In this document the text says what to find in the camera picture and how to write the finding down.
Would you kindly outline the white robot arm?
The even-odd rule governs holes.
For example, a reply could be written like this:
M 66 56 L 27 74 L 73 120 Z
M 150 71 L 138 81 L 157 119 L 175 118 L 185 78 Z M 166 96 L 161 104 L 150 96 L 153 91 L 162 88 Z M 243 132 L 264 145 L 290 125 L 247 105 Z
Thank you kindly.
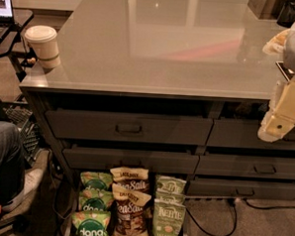
M 263 49 L 268 55 L 282 54 L 283 65 L 295 73 L 295 22 L 274 36 Z M 287 82 L 276 83 L 264 114 L 257 137 L 273 143 L 295 127 L 295 74 Z

